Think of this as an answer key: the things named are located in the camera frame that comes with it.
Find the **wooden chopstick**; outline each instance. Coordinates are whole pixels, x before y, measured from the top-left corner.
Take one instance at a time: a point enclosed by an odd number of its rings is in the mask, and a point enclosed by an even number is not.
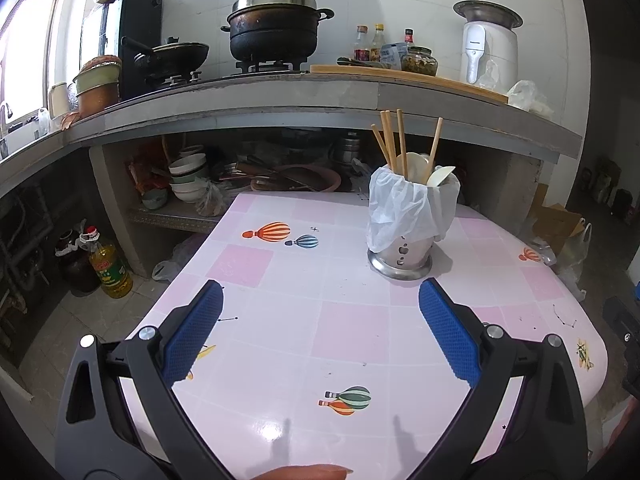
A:
[[[378,145],[380,146],[380,150],[382,151],[382,154],[385,156],[386,163],[389,165],[389,168],[391,168],[391,161],[389,160],[389,154],[386,151],[385,143],[382,140],[382,136],[380,135],[380,132],[378,131],[378,127],[375,124],[372,124],[371,129],[373,130],[373,134],[376,137],[376,140],[378,141]]]
[[[404,138],[404,116],[402,110],[396,110],[398,116],[398,136],[400,137],[400,159],[402,160],[402,176],[406,179],[408,176],[408,168],[406,161],[406,140]]]
[[[385,133],[386,150],[389,155],[389,167],[391,171],[396,172],[396,140],[394,139],[394,131],[391,127],[391,112],[385,110],[380,112],[380,118],[382,119],[382,129]]]
[[[433,173],[433,163],[436,158],[436,150],[438,149],[438,142],[440,142],[440,131],[442,130],[442,117],[438,117],[438,124],[436,126],[436,133],[433,136],[433,144],[431,145],[431,154],[429,155],[429,163],[427,165],[426,176],[423,179],[423,184],[427,184],[431,173]]]

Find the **yellow oil bottle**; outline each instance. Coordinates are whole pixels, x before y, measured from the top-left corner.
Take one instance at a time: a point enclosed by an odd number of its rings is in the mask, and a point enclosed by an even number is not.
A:
[[[89,253],[89,262],[100,278],[102,290],[112,298],[126,296],[133,286],[133,280],[120,260],[115,245],[102,238],[94,226],[88,227],[80,235],[80,240]]]

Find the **faucet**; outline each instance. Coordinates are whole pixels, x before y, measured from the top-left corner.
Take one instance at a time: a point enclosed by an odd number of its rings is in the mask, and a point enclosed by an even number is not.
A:
[[[13,114],[14,112],[11,110],[9,103],[7,101],[2,101],[0,103],[0,160],[9,156],[9,149],[6,145],[5,139],[8,135],[6,120],[7,118],[11,119]]]

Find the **concrete countertop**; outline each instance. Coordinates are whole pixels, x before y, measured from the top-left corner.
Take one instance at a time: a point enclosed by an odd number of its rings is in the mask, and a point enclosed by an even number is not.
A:
[[[81,146],[197,130],[260,126],[369,130],[402,108],[409,134],[519,153],[577,158],[579,135],[536,115],[452,89],[372,76],[266,74],[203,82],[129,100],[35,140],[0,162],[0,196]]]

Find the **table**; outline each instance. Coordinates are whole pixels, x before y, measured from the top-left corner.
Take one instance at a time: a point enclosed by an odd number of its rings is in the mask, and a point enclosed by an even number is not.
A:
[[[223,285],[221,320],[174,393],[237,479],[337,463],[351,480],[404,480],[468,393],[417,308],[420,281],[370,269],[367,206],[347,193],[239,195],[140,324],[157,326],[208,279]],[[286,226],[259,231],[274,222]],[[604,343],[535,253],[464,206],[432,250],[430,276],[453,301],[515,338],[560,335],[583,403],[595,396]],[[477,458],[497,449],[521,382],[511,380]],[[124,389],[152,450],[130,381]]]

